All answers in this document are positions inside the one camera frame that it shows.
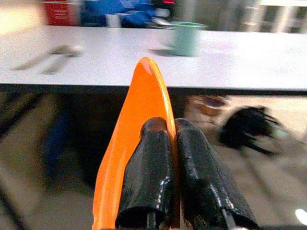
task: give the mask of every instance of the black tape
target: black tape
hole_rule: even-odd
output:
[[[204,134],[183,118],[176,119],[176,129],[185,219],[195,230],[226,228],[221,212],[225,209],[237,226],[258,229],[230,170]]]
[[[168,225],[173,202],[174,173],[166,122],[155,117],[143,125],[141,140],[126,166],[116,227],[156,229]]]

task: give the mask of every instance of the white light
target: white light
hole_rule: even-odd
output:
[[[302,224],[307,225],[307,212],[306,211],[302,209],[297,209],[295,210],[295,215]]]

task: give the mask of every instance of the red object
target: red object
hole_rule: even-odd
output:
[[[163,0],[165,4],[175,4],[175,0]]]
[[[68,3],[66,0],[43,2],[48,25],[78,25],[79,15],[77,4]]]

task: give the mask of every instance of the black object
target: black object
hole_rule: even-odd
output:
[[[204,134],[186,119],[175,121],[185,219],[194,230],[258,229],[231,172]]]
[[[117,228],[158,229],[173,216],[174,174],[166,122],[151,118],[129,160],[121,192]]]
[[[243,146],[272,155],[273,153],[256,146],[256,136],[271,136],[271,123],[279,123],[265,114],[265,107],[244,107],[232,114],[221,128],[219,141],[228,147],[240,149]]]

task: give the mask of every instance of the blue cloth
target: blue cloth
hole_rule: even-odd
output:
[[[121,24],[146,26],[155,16],[149,0],[86,0],[81,10],[84,26],[105,26],[106,14],[121,13]]]

